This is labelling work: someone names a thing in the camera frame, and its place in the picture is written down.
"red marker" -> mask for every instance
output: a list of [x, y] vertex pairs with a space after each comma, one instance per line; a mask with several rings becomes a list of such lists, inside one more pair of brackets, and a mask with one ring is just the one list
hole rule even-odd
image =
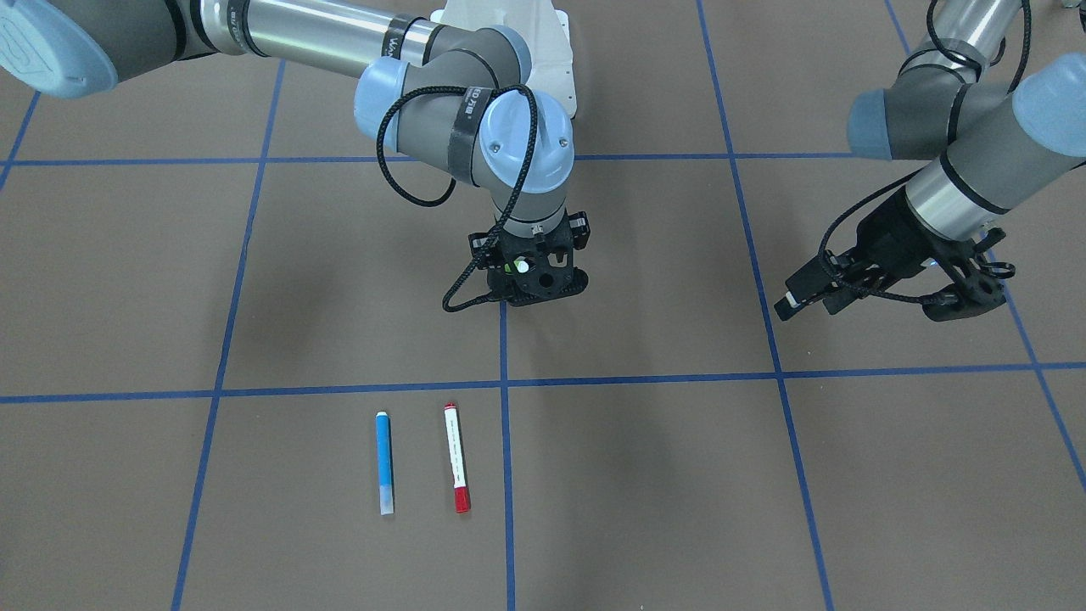
[[445, 433], [449, 435], [449, 462], [453, 466], [453, 498], [456, 500], [456, 513], [466, 513], [471, 509], [471, 498], [468, 497], [468, 479], [464, 474], [464, 450], [460, 447], [460, 421], [456, 413], [456, 404], [445, 406]]

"white plastic bracket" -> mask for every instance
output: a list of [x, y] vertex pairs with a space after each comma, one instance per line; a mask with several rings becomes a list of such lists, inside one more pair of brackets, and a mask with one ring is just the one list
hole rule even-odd
[[569, 15], [551, 0], [447, 0], [430, 20], [463, 29], [505, 25], [517, 30], [532, 52], [527, 85], [555, 97], [570, 117], [577, 114]]

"blue plastic cap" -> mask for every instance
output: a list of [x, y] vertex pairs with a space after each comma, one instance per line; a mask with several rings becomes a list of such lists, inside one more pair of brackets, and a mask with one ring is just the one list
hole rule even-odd
[[1068, 53], [1014, 90], [1014, 117], [1038, 144], [1086, 157], [1086, 54]]
[[[526, 193], [553, 191], [573, 170], [573, 124], [566, 109], [542, 91], [535, 92], [535, 105], [539, 106], [539, 125], [532, 166], [525, 180]], [[518, 91], [508, 91], [487, 106], [479, 127], [479, 144], [487, 165], [510, 187], [517, 182], [525, 162], [530, 119], [528, 99]]]
[[0, 66], [56, 98], [117, 86], [117, 69], [105, 51], [46, 0], [0, 0]]
[[[377, 139], [384, 113], [404, 94], [406, 77], [407, 62], [392, 58], [378, 58], [362, 73], [354, 91], [354, 120], [363, 133]], [[400, 115], [396, 114], [384, 131], [384, 148], [395, 151], [399, 141]]]
[[886, 91], [875, 89], [860, 93], [848, 115], [848, 148], [856, 156], [894, 158], [886, 130]]
[[509, 41], [513, 50], [517, 53], [517, 61], [520, 63], [520, 82], [528, 82], [528, 77], [532, 74], [532, 52], [528, 49], [525, 37], [512, 27], [504, 25], [491, 25], [483, 29], [493, 29]]

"marker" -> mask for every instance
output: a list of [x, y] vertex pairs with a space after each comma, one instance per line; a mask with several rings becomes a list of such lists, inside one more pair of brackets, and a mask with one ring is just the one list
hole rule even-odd
[[464, 474], [464, 449], [460, 447], [460, 421], [456, 404], [445, 406], [445, 434], [449, 435], [449, 462], [453, 466], [453, 498], [456, 513], [467, 513], [471, 509], [468, 497], [468, 480]]
[[389, 415], [377, 412], [377, 485], [381, 497], [381, 515], [392, 515], [392, 432]]

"red cap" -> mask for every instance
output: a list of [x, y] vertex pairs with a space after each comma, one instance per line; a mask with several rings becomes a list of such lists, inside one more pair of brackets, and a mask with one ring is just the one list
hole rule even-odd
[[453, 488], [453, 498], [456, 499], [456, 513], [467, 513], [471, 509], [471, 499], [468, 497], [468, 487]]

